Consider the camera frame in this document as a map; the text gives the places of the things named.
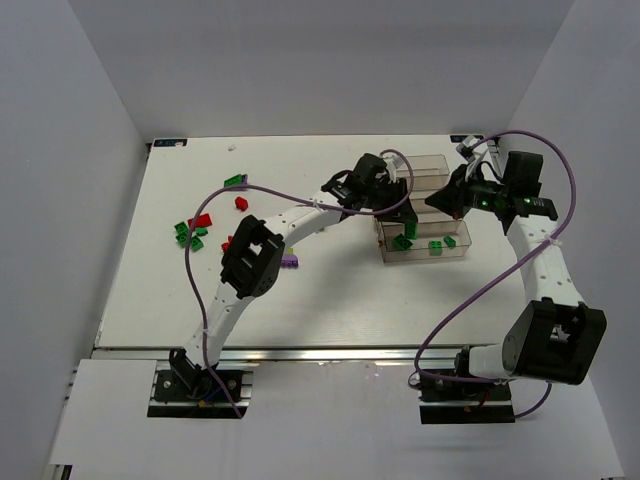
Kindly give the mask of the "small green lego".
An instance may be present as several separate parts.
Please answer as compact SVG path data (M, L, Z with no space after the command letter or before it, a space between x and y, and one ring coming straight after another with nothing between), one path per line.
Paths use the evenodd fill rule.
M451 236L445 236L443 238L443 241L447 245L448 248L455 248L457 246L456 240Z

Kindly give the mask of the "red lego plate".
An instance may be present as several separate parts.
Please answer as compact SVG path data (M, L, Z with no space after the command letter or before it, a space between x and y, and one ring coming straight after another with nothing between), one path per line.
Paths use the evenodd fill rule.
M213 225L213 220L208 213L205 213L198 217L190 218L187 223L189 227L194 225L196 228L208 228Z

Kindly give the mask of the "green square lego brick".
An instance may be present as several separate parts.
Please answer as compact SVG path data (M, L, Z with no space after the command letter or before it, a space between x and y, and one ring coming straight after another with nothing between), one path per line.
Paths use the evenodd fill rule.
M188 225L185 222L180 222L174 226L177 235L186 234L189 230Z

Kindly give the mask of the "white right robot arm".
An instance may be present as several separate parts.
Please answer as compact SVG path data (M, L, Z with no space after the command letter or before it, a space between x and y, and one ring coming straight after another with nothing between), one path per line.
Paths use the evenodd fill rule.
M579 385L604 336L604 312L586 305L564 261L555 235L557 211L540 195L542 166L541 155L520 151L509 153L498 181L460 166L424 201L454 219L472 209L493 213L515 252L524 285L527 305L504 339L458 354L461 378Z

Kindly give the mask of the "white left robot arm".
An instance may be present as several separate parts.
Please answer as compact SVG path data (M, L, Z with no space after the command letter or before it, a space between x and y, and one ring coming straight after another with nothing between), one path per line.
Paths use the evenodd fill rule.
M268 219L244 217L223 254L214 300L205 304L196 285L191 288L200 310L198 330L181 348L171 351L173 374L190 393L220 380L215 369L222 348L248 305L276 283L287 248L349 217L372 216L402 223L417 219L409 195L414 173L405 155L387 149L365 154L351 170L334 174L307 198L295 198L294 207Z

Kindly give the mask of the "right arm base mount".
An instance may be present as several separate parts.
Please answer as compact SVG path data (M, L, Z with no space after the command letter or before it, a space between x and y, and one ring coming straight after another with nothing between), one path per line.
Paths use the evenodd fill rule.
M507 384L435 380L412 373L408 386L419 394L423 425L480 425L515 422Z

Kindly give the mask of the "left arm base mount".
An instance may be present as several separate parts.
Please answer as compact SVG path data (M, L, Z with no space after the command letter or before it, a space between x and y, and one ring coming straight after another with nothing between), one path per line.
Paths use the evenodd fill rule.
M253 370L243 364L217 369L235 406L209 374L194 389L179 379L168 362L156 368L147 417L152 419L239 420L247 411L253 387Z

